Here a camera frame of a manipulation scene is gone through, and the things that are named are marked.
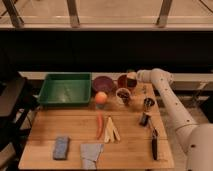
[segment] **sponge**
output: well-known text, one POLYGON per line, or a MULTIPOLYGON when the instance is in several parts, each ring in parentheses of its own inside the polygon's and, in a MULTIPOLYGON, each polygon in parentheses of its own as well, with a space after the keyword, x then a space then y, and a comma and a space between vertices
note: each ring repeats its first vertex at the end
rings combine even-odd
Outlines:
POLYGON ((53 151, 54 160, 66 160, 69 148, 70 138, 67 136, 57 137, 55 140, 55 148, 53 151))

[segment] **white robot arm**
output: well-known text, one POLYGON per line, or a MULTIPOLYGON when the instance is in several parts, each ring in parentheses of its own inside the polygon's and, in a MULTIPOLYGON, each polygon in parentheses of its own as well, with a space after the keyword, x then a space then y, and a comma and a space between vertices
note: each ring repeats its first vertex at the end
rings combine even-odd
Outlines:
POLYGON ((170 115, 177 138, 188 155, 187 171, 213 171, 213 124, 198 125, 172 91, 173 75, 161 69, 140 70, 137 81, 152 83, 170 115))

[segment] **green tray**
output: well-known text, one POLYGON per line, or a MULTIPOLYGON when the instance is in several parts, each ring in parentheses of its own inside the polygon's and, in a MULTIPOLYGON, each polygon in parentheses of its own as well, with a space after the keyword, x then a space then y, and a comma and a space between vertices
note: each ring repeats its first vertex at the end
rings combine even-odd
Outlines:
POLYGON ((88 105, 91 97, 91 74, 48 74, 38 102, 47 107, 88 105))

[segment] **gray cloth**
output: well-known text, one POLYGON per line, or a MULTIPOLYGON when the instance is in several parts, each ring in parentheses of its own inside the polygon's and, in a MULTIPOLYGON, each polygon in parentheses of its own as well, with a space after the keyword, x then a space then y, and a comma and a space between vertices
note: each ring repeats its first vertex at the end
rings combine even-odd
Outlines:
POLYGON ((83 169, 95 170, 99 154, 103 152, 103 144, 81 144, 83 169))
POLYGON ((55 148, 53 151, 54 160, 66 160, 69 147, 69 137, 57 137, 55 140, 55 148))

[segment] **carrot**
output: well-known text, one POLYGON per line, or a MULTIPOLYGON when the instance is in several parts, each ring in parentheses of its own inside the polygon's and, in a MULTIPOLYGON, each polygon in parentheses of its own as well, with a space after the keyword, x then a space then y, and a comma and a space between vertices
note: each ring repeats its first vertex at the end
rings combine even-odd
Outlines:
POLYGON ((104 119, 101 113, 99 113, 97 116, 97 122, 98 122, 97 139, 99 139, 102 135, 103 127, 104 127, 104 119))

